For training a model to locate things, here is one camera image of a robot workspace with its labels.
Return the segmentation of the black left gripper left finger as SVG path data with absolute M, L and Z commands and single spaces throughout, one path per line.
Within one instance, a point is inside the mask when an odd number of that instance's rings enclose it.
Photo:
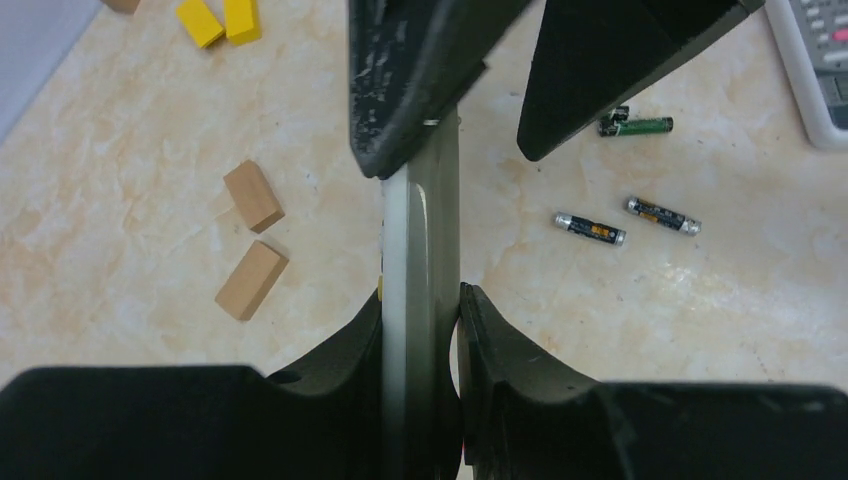
M 5 479 L 376 479 L 381 305 L 264 375 L 43 367 L 1 391 Z

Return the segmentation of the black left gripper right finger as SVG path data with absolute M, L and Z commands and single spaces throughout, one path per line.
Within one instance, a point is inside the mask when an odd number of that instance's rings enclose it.
M 843 479 L 847 396 L 826 385 L 601 382 L 460 289 L 464 459 L 478 479 Z

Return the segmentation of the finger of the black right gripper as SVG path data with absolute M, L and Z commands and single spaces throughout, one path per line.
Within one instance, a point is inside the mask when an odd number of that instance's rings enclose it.
M 349 137 L 365 177 L 385 180 L 422 149 L 528 5 L 348 2 Z
M 539 161 L 762 7 L 738 0 L 549 1 L 517 145 Z

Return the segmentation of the grey remote control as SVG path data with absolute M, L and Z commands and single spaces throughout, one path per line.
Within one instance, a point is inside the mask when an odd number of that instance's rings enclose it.
M 450 367 L 459 316 L 459 117 L 425 126 L 419 153 L 383 181 L 382 471 L 453 479 L 462 414 Z

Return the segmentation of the black battery nearer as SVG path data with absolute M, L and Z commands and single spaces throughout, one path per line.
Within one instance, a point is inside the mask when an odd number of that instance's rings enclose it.
M 608 245 L 621 246 L 626 239 L 624 230 L 564 212 L 557 212 L 553 223 L 564 231 Z

